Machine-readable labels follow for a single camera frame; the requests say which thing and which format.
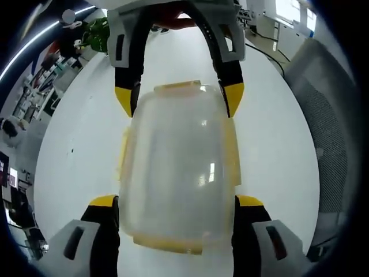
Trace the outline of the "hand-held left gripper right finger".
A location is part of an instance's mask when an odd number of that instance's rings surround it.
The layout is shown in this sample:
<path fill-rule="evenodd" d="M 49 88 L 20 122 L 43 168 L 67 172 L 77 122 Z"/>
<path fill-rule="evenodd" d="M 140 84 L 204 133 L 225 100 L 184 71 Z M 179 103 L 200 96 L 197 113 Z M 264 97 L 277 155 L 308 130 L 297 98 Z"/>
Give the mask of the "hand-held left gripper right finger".
<path fill-rule="evenodd" d="M 301 239 L 255 197 L 235 196 L 235 276 L 303 276 Z"/>

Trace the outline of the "person's right hand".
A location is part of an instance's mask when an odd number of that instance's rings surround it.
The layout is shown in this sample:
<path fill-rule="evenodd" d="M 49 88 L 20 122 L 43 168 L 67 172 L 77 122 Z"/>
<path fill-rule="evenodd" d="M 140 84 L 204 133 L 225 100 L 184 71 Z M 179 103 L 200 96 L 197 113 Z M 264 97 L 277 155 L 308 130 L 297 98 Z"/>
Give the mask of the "person's right hand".
<path fill-rule="evenodd" d="M 162 18 L 161 20 L 154 22 L 154 25 L 157 25 L 160 28 L 173 30 L 197 26 L 196 22 L 192 18 Z"/>

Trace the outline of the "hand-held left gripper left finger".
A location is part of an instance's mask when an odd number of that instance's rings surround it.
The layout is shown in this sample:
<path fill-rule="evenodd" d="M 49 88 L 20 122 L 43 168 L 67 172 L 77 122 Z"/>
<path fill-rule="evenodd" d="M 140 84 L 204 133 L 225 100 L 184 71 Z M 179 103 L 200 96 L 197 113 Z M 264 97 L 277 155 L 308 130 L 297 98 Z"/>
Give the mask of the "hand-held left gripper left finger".
<path fill-rule="evenodd" d="M 43 276 L 117 276 L 119 245 L 118 196 L 101 196 L 51 238 L 37 269 Z"/>

